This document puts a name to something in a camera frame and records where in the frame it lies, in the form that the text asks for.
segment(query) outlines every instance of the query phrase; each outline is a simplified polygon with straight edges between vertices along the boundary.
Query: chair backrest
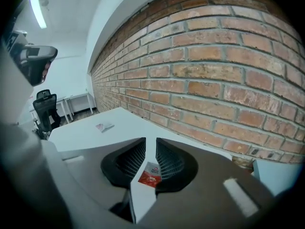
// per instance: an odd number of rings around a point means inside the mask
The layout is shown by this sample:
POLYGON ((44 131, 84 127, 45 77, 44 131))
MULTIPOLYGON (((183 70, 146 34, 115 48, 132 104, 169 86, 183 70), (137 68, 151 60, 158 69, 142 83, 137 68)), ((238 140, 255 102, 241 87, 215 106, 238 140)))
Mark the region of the chair backrest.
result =
POLYGON ((43 98, 39 98, 33 102, 34 109, 41 121, 43 131, 52 131, 49 116, 56 112, 57 95, 51 94, 43 98))
POLYGON ((40 92, 38 92, 36 94, 36 99, 39 99, 39 98, 42 98, 42 97, 46 97, 46 96, 49 96, 51 95, 51 92, 49 89, 45 89, 45 90, 42 90, 40 92))

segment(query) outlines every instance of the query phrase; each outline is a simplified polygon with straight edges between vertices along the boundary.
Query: ceiling light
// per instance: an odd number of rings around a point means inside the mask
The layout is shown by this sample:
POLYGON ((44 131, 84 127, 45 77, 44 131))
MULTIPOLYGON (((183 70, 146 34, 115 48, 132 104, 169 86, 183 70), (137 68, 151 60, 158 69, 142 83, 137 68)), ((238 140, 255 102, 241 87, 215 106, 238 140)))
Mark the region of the ceiling light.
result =
POLYGON ((46 22, 44 21, 42 12, 41 12, 41 8, 40 8, 40 4, 39 4, 39 0, 30 0, 30 4, 32 6, 33 12, 35 14, 36 20, 40 26, 40 28, 44 29, 47 28, 46 22))

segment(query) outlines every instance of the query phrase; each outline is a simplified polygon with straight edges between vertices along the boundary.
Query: light blue surface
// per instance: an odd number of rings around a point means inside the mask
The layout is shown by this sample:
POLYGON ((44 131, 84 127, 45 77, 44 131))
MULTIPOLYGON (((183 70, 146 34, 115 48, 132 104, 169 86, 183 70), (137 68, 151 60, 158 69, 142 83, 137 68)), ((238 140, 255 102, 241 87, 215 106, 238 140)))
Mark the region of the light blue surface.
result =
POLYGON ((283 164, 267 160, 255 160, 254 176, 276 196, 293 187, 301 170, 299 164, 283 164))

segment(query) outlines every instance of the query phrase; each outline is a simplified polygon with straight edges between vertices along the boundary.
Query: red packet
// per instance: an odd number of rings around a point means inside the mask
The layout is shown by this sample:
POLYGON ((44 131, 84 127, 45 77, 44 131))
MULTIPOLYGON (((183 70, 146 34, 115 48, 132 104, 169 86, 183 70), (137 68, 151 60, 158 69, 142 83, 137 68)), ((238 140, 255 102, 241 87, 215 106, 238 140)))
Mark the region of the red packet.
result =
POLYGON ((158 164, 147 162, 145 170, 143 171, 139 181, 150 187, 156 187, 161 182, 161 171, 158 164))

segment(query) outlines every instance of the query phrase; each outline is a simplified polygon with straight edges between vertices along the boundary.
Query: floor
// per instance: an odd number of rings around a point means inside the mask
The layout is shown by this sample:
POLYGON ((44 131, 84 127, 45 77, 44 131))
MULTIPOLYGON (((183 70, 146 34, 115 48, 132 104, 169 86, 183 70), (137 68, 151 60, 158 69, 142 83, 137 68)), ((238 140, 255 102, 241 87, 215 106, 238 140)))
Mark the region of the floor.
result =
MULTIPOLYGON (((70 116, 68 116, 68 119, 69 119, 70 123, 72 123, 72 122, 75 122, 75 121, 78 121, 78 120, 82 120, 84 118, 87 118, 87 117, 90 117, 90 116, 93 116, 93 115, 96 115, 96 114, 99 114, 97 109, 93 110, 93 114, 91 114, 91 111, 88 110, 88 111, 84 111, 84 112, 81 112, 79 114, 73 115, 73 121, 71 121, 70 116)), ((67 124, 68 123, 67 123, 66 118, 65 117, 61 118, 61 126, 67 125, 67 124)))

